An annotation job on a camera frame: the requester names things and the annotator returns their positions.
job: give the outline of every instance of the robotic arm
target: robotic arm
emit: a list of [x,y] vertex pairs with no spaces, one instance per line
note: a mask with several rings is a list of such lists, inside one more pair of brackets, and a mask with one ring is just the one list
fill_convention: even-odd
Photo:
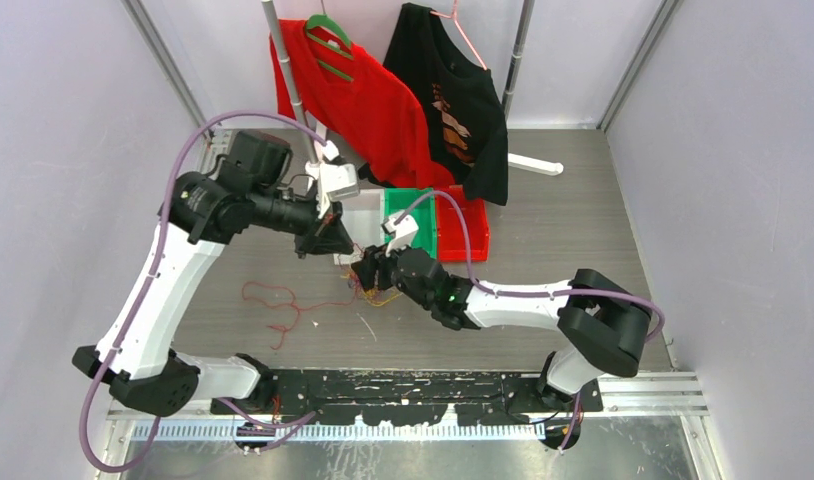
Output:
[[[291,159],[289,145],[277,138],[238,132],[218,176],[198,172],[178,177],[172,197],[167,246],[152,288],[102,381],[123,405],[167,417],[191,400],[229,397],[244,411],[260,413],[274,396],[269,369],[248,355],[229,359],[177,353],[171,340],[201,279],[232,237],[250,225],[295,235],[295,252],[350,254],[353,243],[341,223],[339,200],[358,193],[353,166],[336,152],[330,162],[308,168],[314,178],[305,195],[280,184]],[[498,325],[560,330],[570,345],[549,355],[538,389],[547,406],[561,409],[587,382],[602,373],[633,377],[650,321],[650,312],[628,302],[596,296],[553,297],[569,287],[624,292],[592,270],[569,281],[547,285],[477,288],[446,272],[427,252],[409,245],[418,231],[412,217],[384,224],[394,235],[383,246],[366,249],[352,265],[366,290],[395,287],[430,311],[448,328]],[[156,250],[158,233],[155,234]],[[147,275],[153,254],[142,275]],[[496,291],[523,293],[497,296]],[[97,345],[80,347],[72,363],[93,378],[107,358],[139,291],[133,291],[112,328]]]

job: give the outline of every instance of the pink hanger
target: pink hanger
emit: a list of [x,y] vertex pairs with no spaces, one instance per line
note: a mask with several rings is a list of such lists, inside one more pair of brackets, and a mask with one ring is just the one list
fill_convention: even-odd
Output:
[[460,35],[463,35],[463,40],[466,40],[466,45],[469,46],[469,50],[471,50],[472,53],[475,54],[475,58],[478,59],[478,62],[480,62],[481,66],[484,67],[484,70],[486,70],[487,69],[486,64],[481,59],[481,56],[478,55],[478,51],[475,50],[474,45],[472,45],[472,42],[469,40],[469,37],[466,36],[466,32],[464,32],[463,27],[460,26],[460,21],[457,20],[457,3],[458,3],[458,0],[454,0],[454,8],[451,10],[451,15],[445,15],[444,13],[439,13],[439,12],[437,12],[435,10],[431,10],[431,13],[438,16],[438,17],[450,18],[450,19],[454,20],[454,25],[457,27],[457,30],[460,31]]

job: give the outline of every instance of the clothes hanger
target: clothes hanger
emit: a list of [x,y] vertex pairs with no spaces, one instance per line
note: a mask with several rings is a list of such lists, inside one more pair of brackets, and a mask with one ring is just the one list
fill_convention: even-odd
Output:
[[463,27],[460,26],[460,20],[457,19],[457,3],[459,3],[459,0],[454,0],[454,8],[451,10],[450,15],[439,13],[436,10],[431,10],[431,13],[436,15],[437,17],[450,18],[454,20],[454,26],[457,27],[457,30],[460,32],[460,35],[463,36],[463,40],[466,40],[466,45],[469,46],[469,50],[471,50],[472,53],[475,55],[475,58],[478,59],[478,62],[481,64],[481,67],[483,67],[484,70],[486,70],[487,69],[486,64],[484,63],[483,59],[481,59],[481,56],[478,55],[478,51],[475,50],[474,45],[472,45],[472,42],[469,40],[469,37],[466,36],[466,32],[463,31]]
[[[328,17],[327,15],[322,15],[322,14],[313,15],[312,17],[308,18],[307,23],[304,24],[304,31],[307,33],[307,37],[310,40],[313,40],[314,42],[318,43],[319,45],[327,47],[328,49],[333,50],[334,52],[342,55],[343,57],[345,57],[345,58],[347,58],[349,60],[354,59],[354,56],[351,55],[351,52],[350,51],[348,51],[348,52],[344,51],[342,49],[341,45],[334,45],[333,43],[326,42],[326,41],[322,40],[321,38],[319,38],[319,37],[313,35],[312,33],[310,33],[310,30],[312,30],[314,28],[318,28],[318,27],[326,28],[326,29],[330,30],[331,32],[333,32],[334,35],[336,35],[336,38],[338,38],[342,42],[342,45],[344,45],[346,49],[350,49],[351,48],[351,40],[348,39],[348,34],[346,34],[345,30],[343,30],[339,25],[337,25],[337,23],[334,22],[332,18]],[[348,81],[348,82],[354,80],[349,75],[345,74],[344,72],[339,71],[338,69],[336,69],[335,67],[333,67],[331,65],[328,65],[324,61],[319,60],[319,59],[316,59],[316,61],[319,62],[319,65],[321,65],[322,68],[324,68],[325,70],[327,70],[327,71],[333,73],[334,75],[342,78],[343,80]]]

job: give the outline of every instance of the black metal plate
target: black metal plate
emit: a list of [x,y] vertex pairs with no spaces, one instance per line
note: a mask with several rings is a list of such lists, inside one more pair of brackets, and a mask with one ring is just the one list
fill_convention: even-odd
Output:
[[[522,413],[555,413],[536,392],[538,373],[391,370],[274,370],[284,419],[315,410],[323,425],[436,424],[454,406],[458,424],[515,425]],[[602,411],[598,382],[582,390],[585,412]]]

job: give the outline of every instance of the black shirt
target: black shirt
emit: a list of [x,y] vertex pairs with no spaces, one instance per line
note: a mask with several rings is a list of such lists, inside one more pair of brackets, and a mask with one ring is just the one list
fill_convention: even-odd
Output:
[[401,6],[383,66],[422,105],[431,159],[463,185],[466,198],[505,205],[507,122],[492,76],[457,49],[430,12]]

